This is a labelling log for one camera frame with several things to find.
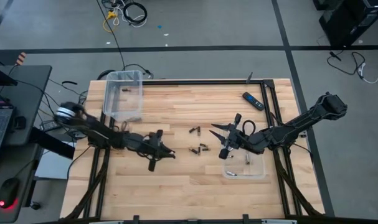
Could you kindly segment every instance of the black remote control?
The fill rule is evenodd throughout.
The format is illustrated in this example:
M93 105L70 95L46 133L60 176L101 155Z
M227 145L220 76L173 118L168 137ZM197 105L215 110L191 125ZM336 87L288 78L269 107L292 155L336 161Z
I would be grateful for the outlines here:
M245 92L243 93L243 98L247 100L248 102L250 102L251 105L254 106L256 109L260 111L265 109L264 105L261 102L259 102L257 99L255 99L255 97L253 97L251 94Z

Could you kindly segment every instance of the plastic bin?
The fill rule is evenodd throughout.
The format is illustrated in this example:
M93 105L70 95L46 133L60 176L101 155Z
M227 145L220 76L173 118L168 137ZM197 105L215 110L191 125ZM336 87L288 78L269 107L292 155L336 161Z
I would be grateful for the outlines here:
M106 79L103 112L118 122L141 119L143 74L140 71L110 72Z
M252 126L246 125L246 133L251 133ZM219 134L227 138L228 132L218 129ZM263 162L263 154L256 155L248 152L245 149L232 149L229 152L230 156L223 160L222 174L228 179L252 179L260 180L265 178L265 164Z

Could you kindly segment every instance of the wooden table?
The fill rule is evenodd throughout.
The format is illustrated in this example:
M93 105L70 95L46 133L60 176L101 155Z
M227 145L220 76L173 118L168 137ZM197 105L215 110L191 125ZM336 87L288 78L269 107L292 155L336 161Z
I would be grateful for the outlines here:
M274 82L281 116L287 122L298 116L293 89L289 79ZM104 81L92 81L85 105L87 112L98 118L104 89ZM163 159L150 172L147 159L134 152L113 149L102 220L132 220L133 215L140 215L141 220L240 219L245 213L250 218L283 218L271 151L267 149L263 155L267 174L264 179L232 180L222 176L222 160L218 158L220 142L209 132L217 131L210 124L232 123L235 114L240 113L242 122L251 119L257 130L267 126L265 112L242 99L245 91L262 102L258 85L144 86L143 120L130 123L129 129L143 135L163 129L163 142L176 151L176 159ZM274 111L269 92L268 98ZM194 126L201 126L201 136L189 133ZM198 147L200 142L209 145L211 151L197 156L188 150ZM305 139L299 138L297 144L307 147ZM86 148L87 140L79 141L74 157ZM72 211L87 190L93 151L89 149L71 168L61 217ZM291 147L291 151L298 188L315 209L324 212L309 153L297 146ZM287 186L286 189L293 213L291 191ZM91 215L94 215L97 193L93 198Z

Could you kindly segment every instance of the gray floor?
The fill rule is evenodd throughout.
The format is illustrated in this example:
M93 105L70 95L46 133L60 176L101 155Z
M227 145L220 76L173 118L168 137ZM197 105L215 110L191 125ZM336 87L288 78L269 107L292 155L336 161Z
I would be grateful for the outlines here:
M0 26L0 49L115 47L113 37L102 29L96 2L75 2L80 3L14 0ZM282 45L270 0L141 2L149 11L149 21L138 29L120 25L115 33L121 47ZM5 3L0 1L0 13ZM317 39L328 45L318 24L321 13L312 0L278 0L278 4L290 45L317 45ZM360 45L378 45L378 21L359 40ZM366 78L375 80L378 50L361 53L367 60ZM331 68L326 63L327 51L296 51L293 56L308 107L326 91L349 105L343 119L314 127L336 216L378 219L378 83L370 85ZM250 72L254 78L291 78L283 51L135 52L124 53L124 58L126 63L150 69L156 78L245 78ZM334 64L353 70L350 52L341 58ZM77 91L86 90L100 72L121 68L117 53L29 54L25 64L50 64L54 68L51 78L77 82ZM47 92L58 102L76 98L53 83ZM17 222L58 218L64 188L63 181L38 184L34 198L45 207L23 209Z

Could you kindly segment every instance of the black desk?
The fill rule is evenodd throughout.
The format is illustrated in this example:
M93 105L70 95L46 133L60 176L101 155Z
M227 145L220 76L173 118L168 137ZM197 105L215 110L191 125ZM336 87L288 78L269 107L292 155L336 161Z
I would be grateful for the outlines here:
M12 66L5 66L0 67L0 70L8 74L11 68ZM52 67L49 65L18 66L14 68L10 77L33 84L44 91L51 70ZM5 139L5 144L8 146L0 151L0 187L6 179L14 177L29 163L17 176L20 187L15 204L7 209L0 208L0 223L12 223L17 220L21 207L31 202L35 187L34 171L42 155L43 147L69 158L72 158L73 148L32 127L43 97L40 90L19 83L17 86L5 86L1 95L9 98L12 105L17 108L17 116L24 116L27 120L27 128L8 134Z

